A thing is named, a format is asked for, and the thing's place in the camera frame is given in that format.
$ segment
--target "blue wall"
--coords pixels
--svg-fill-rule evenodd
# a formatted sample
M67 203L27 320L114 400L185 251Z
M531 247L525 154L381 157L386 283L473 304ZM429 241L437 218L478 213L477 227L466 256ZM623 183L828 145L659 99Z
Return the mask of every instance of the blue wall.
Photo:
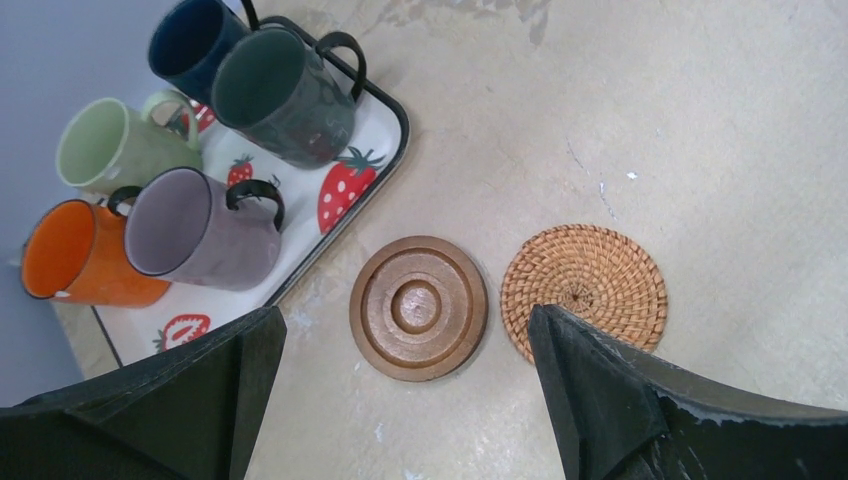
M56 177L67 121L89 102L140 107L166 84L147 42L176 0L3 0L0 15L0 406L77 382L67 339L46 303L18 283L19 255L43 212L76 195ZM238 1L227 1L238 4Z

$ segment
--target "dark green mug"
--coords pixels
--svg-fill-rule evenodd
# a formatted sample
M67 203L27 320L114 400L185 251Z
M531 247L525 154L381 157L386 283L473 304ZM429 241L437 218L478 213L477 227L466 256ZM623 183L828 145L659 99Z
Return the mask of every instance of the dark green mug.
M356 53L350 92L324 67L324 57L336 47ZM296 33L268 24L236 44L221 63L212 109L222 124L282 160L318 168L350 142L365 74L362 49L347 33L329 33L308 48Z

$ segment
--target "mug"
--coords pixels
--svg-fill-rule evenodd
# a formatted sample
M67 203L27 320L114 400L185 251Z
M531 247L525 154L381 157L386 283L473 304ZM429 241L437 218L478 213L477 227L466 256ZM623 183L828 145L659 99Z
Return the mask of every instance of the mug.
M356 53L359 69L349 93L324 67L335 47ZM291 165L319 168L350 141L365 74L365 56L347 33L329 33L310 49L296 33L266 23L221 63L212 110L219 122Z
M124 255L126 219L104 207L68 200L48 212L21 259L21 283L31 296L58 302L145 307L170 284L145 277Z
M109 198L115 214L137 197L127 219L124 250L139 273L174 282L247 290L271 272L280 254L285 207L268 182L227 188L194 168L179 167L146 187L122 187ZM248 197L276 202L271 214Z
M151 95L141 113L114 98L89 104L59 141L59 178L84 192L109 195L124 185L143 185L169 168L201 168L197 119L189 117L186 142L153 123L153 110L164 103L191 111L188 98L173 90Z
M147 63L156 76L210 105L221 60L248 32L220 0L183 0L153 33Z

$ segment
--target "black tray rim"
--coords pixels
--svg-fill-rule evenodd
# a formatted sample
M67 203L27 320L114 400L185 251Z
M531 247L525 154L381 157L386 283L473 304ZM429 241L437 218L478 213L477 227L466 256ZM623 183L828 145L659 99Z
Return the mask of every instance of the black tray rim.
M299 25L294 23L288 17L283 16L271 16L262 20L262 24L268 23L276 23L282 25L285 28L288 28L295 33L297 33L300 38L306 42L307 45L313 46L317 42L317 40L307 33L305 30L300 28ZM330 52L326 56L326 60L329 61L334 67L338 68L342 73L347 75L350 78L354 78L356 76L356 71L345 63L342 59L340 59L336 54ZM383 186L386 180L394 174L397 170L398 165L400 165L401 161L406 154L406 148L409 144L409 116L404 110L403 106L395 100L388 93L384 92L380 87L374 85L371 80L366 81L365 83L365 91L370 93L374 98L376 98L381 103L385 104L389 109L394 113L398 122L400 123L400 144L398 145L397 152L395 153L394 158L392 158L389 163L386 164L386 167L380 171L380 175L368 186L368 189L365 190L365 194L359 197L359 199L353 204L353 206L345 213L344 217L342 217L338 223L333 227L333 229L327 235L318 242L318 245L309 252L309 255L306 256L303 261L294 269L294 271L288 276L288 278L283 282L282 285L273 293L271 297L263 303L260 307L268 307L277 303L280 298L285 295L289 289L291 289L298 280L309 270L309 267L315 263L316 260L324 253L325 250L332 244L336 238L341 234L341 232L347 228L350 222L353 220L356 215L365 207L365 205L371 200L371 197ZM115 357L115 361L118 363L118 367L123 367L125 364L121 360L121 356L118 354L118 350L115 348L115 344L112 343L112 338L109 336L109 332L106 331L106 326L103 324L103 320L100 318L100 314L97 312L97 306L92 305L91 311L94 313L94 318L97 319L97 324L100 326L100 331L103 332L103 336L106 337L106 343L109 344L109 349L112 350L112 355Z

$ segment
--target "light green mug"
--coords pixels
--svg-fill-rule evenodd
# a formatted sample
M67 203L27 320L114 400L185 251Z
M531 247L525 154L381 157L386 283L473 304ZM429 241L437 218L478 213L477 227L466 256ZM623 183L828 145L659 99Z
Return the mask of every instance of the light green mug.
M202 169L197 119L188 115L186 141L153 122L153 110L165 103L192 111L188 98L173 90L151 95L141 113L115 98L90 103L59 141L59 178L84 192L109 195L126 185L146 185L173 167Z

